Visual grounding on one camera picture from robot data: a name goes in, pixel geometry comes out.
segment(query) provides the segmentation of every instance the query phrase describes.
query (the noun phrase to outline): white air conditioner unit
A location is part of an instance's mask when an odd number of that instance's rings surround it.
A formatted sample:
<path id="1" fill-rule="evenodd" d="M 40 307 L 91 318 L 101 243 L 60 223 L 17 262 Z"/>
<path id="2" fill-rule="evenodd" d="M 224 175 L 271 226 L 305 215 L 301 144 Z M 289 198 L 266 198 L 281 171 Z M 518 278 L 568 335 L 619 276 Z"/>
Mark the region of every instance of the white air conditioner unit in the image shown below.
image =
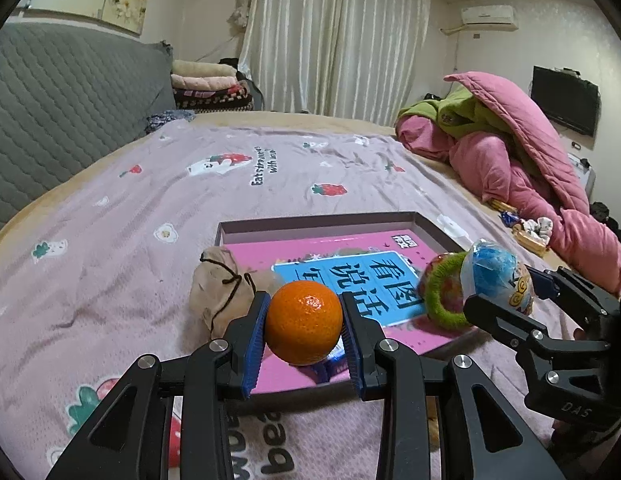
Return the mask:
<path id="1" fill-rule="evenodd" d="M 482 7 L 463 7 L 462 23 L 464 25 L 502 25 L 517 28 L 515 10 L 510 5 L 491 5 Z"/>

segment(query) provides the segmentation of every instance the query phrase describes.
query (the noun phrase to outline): green fuzzy ring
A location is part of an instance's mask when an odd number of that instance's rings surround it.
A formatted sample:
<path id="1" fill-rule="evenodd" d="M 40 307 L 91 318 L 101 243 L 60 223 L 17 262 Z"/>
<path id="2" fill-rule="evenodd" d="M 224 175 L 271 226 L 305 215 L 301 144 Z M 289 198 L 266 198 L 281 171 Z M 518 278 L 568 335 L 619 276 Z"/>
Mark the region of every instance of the green fuzzy ring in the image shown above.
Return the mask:
<path id="1" fill-rule="evenodd" d="M 435 266 L 427 279 L 424 300 L 427 304 L 428 317 L 446 330 L 460 330 L 471 325 L 466 321 L 463 312 L 457 313 L 446 310 L 440 298 L 444 280 L 454 273 L 459 274 L 466 254 L 468 253 L 455 253 L 446 256 Z"/>

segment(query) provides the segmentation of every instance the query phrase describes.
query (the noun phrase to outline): window curtain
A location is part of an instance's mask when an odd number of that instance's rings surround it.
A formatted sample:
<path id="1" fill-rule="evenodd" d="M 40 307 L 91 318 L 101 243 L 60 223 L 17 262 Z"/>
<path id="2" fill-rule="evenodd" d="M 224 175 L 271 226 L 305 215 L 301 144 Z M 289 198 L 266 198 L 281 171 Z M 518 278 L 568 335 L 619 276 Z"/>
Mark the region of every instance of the window curtain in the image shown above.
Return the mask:
<path id="1" fill-rule="evenodd" d="M 264 108 L 392 124 L 430 0 L 252 0 L 239 69 Z"/>

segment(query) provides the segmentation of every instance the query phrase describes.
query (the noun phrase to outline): blue label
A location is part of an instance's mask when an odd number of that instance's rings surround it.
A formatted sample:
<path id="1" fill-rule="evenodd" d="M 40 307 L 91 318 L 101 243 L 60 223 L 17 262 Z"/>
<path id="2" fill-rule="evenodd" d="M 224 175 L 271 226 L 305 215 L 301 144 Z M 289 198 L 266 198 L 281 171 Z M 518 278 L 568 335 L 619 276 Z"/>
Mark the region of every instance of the blue label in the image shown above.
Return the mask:
<path id="1" fill-rule="evenodd" d="M 286 283 L 312 280 L 336 294 L 352 292 L 359 312 L 382 326 L 407 321 L 426 311 L 424 300 L 417 294 L 417 271 L 395 251 L 276 264 L 273 270 Z"/>

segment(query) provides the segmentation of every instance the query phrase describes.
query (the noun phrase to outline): beige pouch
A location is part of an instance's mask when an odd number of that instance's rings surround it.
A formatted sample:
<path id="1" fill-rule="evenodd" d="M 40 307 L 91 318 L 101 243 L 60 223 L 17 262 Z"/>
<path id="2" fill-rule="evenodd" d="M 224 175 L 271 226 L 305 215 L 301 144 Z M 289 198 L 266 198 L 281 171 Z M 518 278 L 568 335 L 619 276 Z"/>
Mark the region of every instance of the beige pouch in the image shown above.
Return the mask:
<path id="1" fill-rule="evenodd" d="M 202 259 L 217 263 L 204 261 L 194 270 L 188 305 L 208 327 L 210 340 L 223 337 L 233 319 L 246 315 L 254 293 L 252 285 L 244 276 L 247 269 L 238 267 L 228 249 L 208 248 L 202 254 Z M 271 296 L 284 285 L 281 277 L 270 269 L 255 270 L 250 276 L 255 283 L 255 290 L 265 290 Z M 235 294 L 228 301 L 236 286 Z"/>

